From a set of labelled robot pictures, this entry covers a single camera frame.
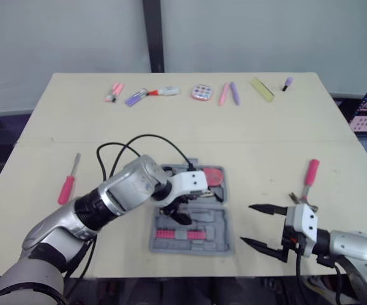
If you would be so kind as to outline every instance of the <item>purple highlighter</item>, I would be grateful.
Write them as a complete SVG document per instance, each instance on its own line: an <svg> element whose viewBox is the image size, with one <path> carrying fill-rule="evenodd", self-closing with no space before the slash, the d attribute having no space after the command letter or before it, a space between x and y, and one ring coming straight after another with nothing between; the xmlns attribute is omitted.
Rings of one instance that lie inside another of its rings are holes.
<svg viewBox="0 0 367 305"><path fill-rule="evenodd" d="M137 93L135 93L133 96L131 96L130 98L128 98L125 103L128 106L133 106L136 103L138 103L140 100L142 100L146 95L148 94L147 89L142 88L141 90L139 90Z"/></svg>

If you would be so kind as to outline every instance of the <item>tool case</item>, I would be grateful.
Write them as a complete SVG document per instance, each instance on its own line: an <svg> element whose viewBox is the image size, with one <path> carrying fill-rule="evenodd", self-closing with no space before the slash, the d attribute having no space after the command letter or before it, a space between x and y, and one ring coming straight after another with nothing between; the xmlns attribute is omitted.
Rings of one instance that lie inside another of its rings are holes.
<svg viewBox="0 0 367 305"><path fill-rule="evenodd" d="M186 172L187 165L162 165L171 176ZM219 186L210 186L203 195L189 196L179 212L189 214L192 223L180 225L155 208L149 249L152 252L193 255L229 255L232 252L230 218L224 205L227 200L227 181L224 168L214 165L195 165L196 170L215 168L223 174Z"/></svg>

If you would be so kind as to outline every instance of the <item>black pole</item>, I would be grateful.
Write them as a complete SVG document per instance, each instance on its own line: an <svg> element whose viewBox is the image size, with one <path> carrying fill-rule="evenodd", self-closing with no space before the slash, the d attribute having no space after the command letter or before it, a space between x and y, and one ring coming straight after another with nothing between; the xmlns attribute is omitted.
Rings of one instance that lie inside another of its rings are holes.
<svg viewBox="0 0 367 305"><path fill-rule="evenodd" d="M152 73L164 73L161 0L142 0Z"/></svg>

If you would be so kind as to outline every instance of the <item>white wall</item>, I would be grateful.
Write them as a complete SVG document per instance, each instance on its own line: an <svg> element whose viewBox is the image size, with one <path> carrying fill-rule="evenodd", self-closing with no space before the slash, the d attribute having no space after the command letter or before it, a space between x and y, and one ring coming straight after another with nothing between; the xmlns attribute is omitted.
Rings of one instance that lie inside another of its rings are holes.
<svg viewBox="0 0 367 305"><path fill-rule="evenodd" d="M141 0L0 0L0 113L31 111L53 72L149 72Z"/></svg>
<svg viewBox="0 0 367 305"><path fill-rule="evenodd" d="M163 0L167 72L317 72L367 91L365 0Z"/></svg>

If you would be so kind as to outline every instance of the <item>purple glue stick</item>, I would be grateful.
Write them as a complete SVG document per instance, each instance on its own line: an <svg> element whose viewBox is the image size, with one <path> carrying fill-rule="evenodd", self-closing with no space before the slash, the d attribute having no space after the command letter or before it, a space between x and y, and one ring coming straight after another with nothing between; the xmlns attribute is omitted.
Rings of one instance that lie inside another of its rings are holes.
<svg viewBox="0 0 367 305"><path fill-rule="evenodd" d="M285 91L287 87L291 86L291 83L293 82L293 78L289 77L285 81L285 86L282 88L282 91Z"/></svg>

